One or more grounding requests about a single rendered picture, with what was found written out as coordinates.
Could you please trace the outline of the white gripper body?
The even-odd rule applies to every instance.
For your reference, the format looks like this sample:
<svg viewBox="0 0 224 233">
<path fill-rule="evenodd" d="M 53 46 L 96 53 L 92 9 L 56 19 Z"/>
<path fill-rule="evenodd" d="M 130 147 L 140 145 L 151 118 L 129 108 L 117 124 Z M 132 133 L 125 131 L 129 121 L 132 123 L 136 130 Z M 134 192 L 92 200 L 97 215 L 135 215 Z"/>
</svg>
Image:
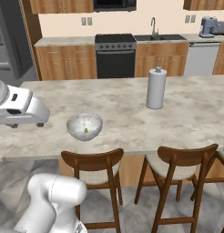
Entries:
<svg viewBox="0 0 224 233">
<path fill-rule="evenodd" d="M 10 114 L 9 108 L 0 109 L 0 125 L 44 124 L 49 116 L 48 107 L 38 98 L 32 97 L 25 113 Z"/>
</svg>

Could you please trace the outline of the speckled grey bowl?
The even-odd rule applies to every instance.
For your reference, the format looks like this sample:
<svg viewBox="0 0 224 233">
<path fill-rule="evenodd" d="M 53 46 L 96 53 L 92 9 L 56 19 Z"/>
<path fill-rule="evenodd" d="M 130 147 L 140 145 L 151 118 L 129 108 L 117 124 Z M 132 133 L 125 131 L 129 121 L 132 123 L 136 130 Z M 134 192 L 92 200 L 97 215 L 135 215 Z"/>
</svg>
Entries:
<svg viewBox="0 0 224 233">
<path fill-rule="evenodd" d="M 68 133 L 80 141 L 89 141 L 101 131 L 103 119 L 92 113 L 83 113 L 70 117 L 66 122 Z"/>
</svg>

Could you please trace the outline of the grey fridge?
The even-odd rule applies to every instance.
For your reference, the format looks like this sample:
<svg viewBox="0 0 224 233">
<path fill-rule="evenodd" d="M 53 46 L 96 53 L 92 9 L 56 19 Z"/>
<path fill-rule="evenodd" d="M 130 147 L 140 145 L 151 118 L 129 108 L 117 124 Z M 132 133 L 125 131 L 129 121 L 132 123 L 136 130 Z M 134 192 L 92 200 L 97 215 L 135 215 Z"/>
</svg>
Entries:
<svg viewBox="0 0 224 233">
<path fill-rule="evenodd" d="M 20 0 L 0 0 L 0 80 L 11 86 L 37 80 Z"/>
</svg>

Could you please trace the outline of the wooden base cupboards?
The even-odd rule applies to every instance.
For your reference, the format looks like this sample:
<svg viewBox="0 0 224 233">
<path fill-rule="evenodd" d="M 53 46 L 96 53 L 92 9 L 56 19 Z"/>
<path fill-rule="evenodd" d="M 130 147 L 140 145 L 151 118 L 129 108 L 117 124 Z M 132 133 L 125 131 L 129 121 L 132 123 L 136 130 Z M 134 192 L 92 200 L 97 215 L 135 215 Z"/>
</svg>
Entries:
<svg viewBox="0 0 224 233">
<path fill-rule="evenodd" d="M 150 69 L 160 66 L 167 76 L 183 76 L 188 43 L 137 44 L 135 77 L 148 77 Z"/>
<path fill-rule="evenodd" d="M 37 46 L 41 79 L 96 79 L 96 51 L 87 46 Z"/>
<path fill-rule="evenodd" d="M 218 55 L 213 69 L 213 75 L 224 75 L 224 42 L 220 43 Z"/>
</svg>

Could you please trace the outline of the brown wooden stool cream seat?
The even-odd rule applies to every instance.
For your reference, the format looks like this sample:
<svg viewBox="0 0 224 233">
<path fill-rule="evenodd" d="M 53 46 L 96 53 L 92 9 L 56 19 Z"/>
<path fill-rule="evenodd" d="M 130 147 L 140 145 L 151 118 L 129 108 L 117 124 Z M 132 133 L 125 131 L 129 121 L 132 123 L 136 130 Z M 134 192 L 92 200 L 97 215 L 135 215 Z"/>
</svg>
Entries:
<svg viewBox="0 0 224 233">
<path fill-rule="evenodd" d="M 219 163 L 224 167 L 224 154 L 221 152 L 216 152 L 211 159 L 209 160 L 207 164 L 207 170 L 206 170 L 206 175 L 204 177 L 204 183 L 219 183 L 219 182 L 224 182 L 224 177 L 212 177 L 212 178 L 207 178 L 207 175 L 213 166 L 214 162 L 218 160 Z"/>
<path fill-rule="evenodd" d="M 105 189 L 110 191 L 114 221 L 86 223 L 87 229 L 114 228 L 121 233 L 118 206 L 123 205 L 119 179 L 119 169 L 124 150 L 118 148 L 99 154 L 77 154 L 67 151 L 61 153 L 63 161 L 71 167 L 73 177 L 87 184 L 88 189 Z"/>
<path fill-rule="evenodd" d="M 156 155 L 145 155 L 138 181 L 135 203 L 138 203 L 142 187 L 147 185 L 144 177 L 147 167 L 150 167 L 160 194 L 151 233 L 157 233 L 160 225 L 173 224 L 190 224 L 190 233 L 196 233 L 205 177 L 209 172 L 209 167 L 216 158 L 218 146 L 218 144 L 212 144 L 195 149 L 159 147 Z M 195 188 L 191 196 L 191 199 L 194 200 L 192 216 L 187 218 L 163 218 L 162 213 L 170 185 L 172 183 L 178 185 L 176 201 L 179 202 L 183 180 L 191 180 Z"/>
</svg>

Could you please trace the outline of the black oven with hob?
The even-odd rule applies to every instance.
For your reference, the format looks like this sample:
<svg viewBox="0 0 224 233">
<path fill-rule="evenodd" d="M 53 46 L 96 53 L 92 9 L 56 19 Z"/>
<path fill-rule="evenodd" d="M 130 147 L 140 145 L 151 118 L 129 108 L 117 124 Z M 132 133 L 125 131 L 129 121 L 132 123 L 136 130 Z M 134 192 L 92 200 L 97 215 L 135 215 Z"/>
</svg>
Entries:
<svg viewBox="0 0 224 233">
<path fill-rule="evenodd" d="M 137 41 L 131 34 L 97 34 L 97 78 L 135 76 Z"/>
</svg>

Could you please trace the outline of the wooden island base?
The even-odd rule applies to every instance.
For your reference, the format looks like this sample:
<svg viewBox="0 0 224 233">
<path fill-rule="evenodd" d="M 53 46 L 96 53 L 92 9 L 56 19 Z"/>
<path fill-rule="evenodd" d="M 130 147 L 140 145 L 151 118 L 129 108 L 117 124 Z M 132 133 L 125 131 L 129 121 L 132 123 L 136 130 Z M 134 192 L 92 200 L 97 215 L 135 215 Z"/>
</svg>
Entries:
<svg viewBox="0 0 224 233">
<path fill-rule="evenodd" d="M 137 187 L 141 169 L 143 165 L 144 155 L 125 155 L 121 159 L 121 166 L 119 169 L 119 177 L 121 187 Z M 62 157 L 58 159 L 61 175 L 72 177 L 72 171 Z M 224 177 L 224 167 L 216 160 L 211 167 L 207 178 Z M 147 168 L 144 182 L 152 182 L 154 186 L 156 181 L 152 175 L 150 168 Z"/>
</svg>

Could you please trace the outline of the white paper towel roll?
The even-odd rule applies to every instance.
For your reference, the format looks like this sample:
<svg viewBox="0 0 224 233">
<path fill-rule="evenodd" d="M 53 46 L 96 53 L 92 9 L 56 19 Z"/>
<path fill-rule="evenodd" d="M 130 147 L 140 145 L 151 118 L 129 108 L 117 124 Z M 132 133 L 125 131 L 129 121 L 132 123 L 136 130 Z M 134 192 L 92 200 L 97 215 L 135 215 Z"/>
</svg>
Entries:
<svg viewBox="0 0 224 233">
<path fill-rule="evenodd" d="M 163 107 L 166 80 L 167 71 L 161 66 L 156 66 L 149 70 L 147 107 L 151 109 L 160 109 Z"/>
</svg>

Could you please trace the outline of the black microwave oven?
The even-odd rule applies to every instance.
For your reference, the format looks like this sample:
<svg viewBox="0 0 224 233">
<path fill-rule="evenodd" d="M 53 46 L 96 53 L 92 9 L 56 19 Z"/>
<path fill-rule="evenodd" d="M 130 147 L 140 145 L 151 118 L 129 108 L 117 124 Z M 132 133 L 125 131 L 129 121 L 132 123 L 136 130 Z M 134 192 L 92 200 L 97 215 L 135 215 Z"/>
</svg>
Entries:
<svg viewBox="0 0 224 233">
<path fill-rule="evenodd" d="M 136 11 L 137 0 L 93 0 L 95 12 Z"/>
</svg>

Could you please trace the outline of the dark sink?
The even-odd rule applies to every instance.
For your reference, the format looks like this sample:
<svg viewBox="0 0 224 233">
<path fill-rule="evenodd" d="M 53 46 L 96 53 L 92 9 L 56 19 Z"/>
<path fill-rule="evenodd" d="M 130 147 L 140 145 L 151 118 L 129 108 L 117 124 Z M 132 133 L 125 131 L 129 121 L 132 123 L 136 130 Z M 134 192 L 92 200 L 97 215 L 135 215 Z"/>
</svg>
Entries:
<svg viewBox="0 0 224 233">
<path fill-rule="evenodd" d="M 137 41 L 187 40 L 182 35 L 134 35 Z"/>
</svg>

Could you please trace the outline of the silver tap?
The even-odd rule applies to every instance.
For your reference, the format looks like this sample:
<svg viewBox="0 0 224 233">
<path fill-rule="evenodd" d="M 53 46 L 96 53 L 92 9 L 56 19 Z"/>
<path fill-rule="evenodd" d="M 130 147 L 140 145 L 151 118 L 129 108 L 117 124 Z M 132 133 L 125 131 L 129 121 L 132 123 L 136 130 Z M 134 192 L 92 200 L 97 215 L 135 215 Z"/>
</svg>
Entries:
<svg viewBox="0 0 224 233">
<path fill-rule="evenodd" d="M 156 29 L 156 18 L 155 17 L 152 17 L 151 19 L 151 24 L 152 26 L 152 35 L 158 35 L 158 29 Z"/>
</svg>

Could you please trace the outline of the grey coffee machine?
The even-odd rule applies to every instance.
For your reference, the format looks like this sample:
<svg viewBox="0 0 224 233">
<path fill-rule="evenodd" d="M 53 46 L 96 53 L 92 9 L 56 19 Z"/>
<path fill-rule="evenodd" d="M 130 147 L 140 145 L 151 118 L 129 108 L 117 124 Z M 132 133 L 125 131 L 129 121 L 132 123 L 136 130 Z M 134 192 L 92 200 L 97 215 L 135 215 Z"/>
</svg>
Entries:
<svg viewBox="0 0 224 233">
<path fill-rule="evenodd" d="M 201 19 L 201 30 L 199 36 L 202 38 L 213 38 L 214 35 L 210 30 L 217 25 L 218 19 L 216 17 L 204 16 Z"/>
</svg>

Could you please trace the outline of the grey toaster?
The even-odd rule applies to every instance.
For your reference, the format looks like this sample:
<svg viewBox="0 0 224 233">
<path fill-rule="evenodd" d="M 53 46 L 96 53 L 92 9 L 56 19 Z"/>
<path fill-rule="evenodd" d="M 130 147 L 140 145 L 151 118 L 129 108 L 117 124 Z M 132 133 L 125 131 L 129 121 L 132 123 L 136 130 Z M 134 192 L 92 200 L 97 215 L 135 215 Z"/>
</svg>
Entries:
<svg viewBox="0 0 224 233">
<path fill-rule="evenodd" d="M 218 21 L 210 30 L 213 35 L 224 35 L 224 21 Z"/>
</svg>

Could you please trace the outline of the wooden wall cupboards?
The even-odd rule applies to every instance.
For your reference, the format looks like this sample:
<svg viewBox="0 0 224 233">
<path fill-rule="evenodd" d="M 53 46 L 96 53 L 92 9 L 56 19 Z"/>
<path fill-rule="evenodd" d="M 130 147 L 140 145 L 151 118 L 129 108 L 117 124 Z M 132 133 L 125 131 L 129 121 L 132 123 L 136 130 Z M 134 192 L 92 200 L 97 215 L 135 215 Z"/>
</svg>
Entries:
<svg viewBox="0 0 224 233">
<path fill-rule="evenodd" d="M 93 0 L 30 0 L 34 14 L 93 13 Z"/>
<path fill-rule="evenodd" d="M 224 0 L 184 0 L 183 9 L 189 11 L 224 10 Z"/>
</svg>

